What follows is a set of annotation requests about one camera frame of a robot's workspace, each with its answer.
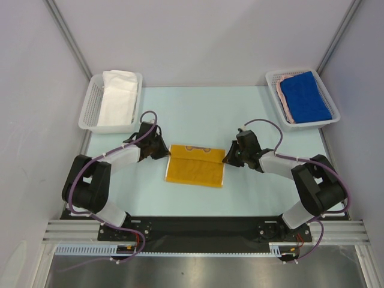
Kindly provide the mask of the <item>yellow brown bear towel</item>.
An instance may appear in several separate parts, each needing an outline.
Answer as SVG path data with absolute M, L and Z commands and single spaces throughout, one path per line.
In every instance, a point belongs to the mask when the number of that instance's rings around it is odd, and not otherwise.
M 188 145 L 171 145 L 165 181 L 177 184 L 221 188 L 226 151 Z

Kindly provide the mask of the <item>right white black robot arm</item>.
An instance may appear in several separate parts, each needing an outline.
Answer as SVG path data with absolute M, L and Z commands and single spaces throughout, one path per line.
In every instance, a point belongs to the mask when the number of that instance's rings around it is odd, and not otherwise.
M 283 241 L 292 240 L 299 226 L 347 199 L 345 184 L 324 155 L 300 160 L 262 149 L 251 130 L 236 135 L 222 162 L 235 167 L 247 165 L 259 173 L 275 174 L 295 183 L 299 201 L 280 216 L 282 222 L 276 226 L 277 236 Z

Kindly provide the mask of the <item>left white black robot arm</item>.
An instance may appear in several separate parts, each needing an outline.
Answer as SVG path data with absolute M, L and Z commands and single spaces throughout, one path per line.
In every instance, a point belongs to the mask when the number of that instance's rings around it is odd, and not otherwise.
M 132 225 L 126 221 L 130 215 L 109 199 L 111 176 L 148 157 L 158 160 L 169 155 L 160 126 L 142 122 L 139 131 L 120 147 L 95 158 L 76 156 L 62 190 L 62 199 L 73 214 L 93 215 L 103 224 L 112 225 L 113 236 L 125 240 L 132 233 Z

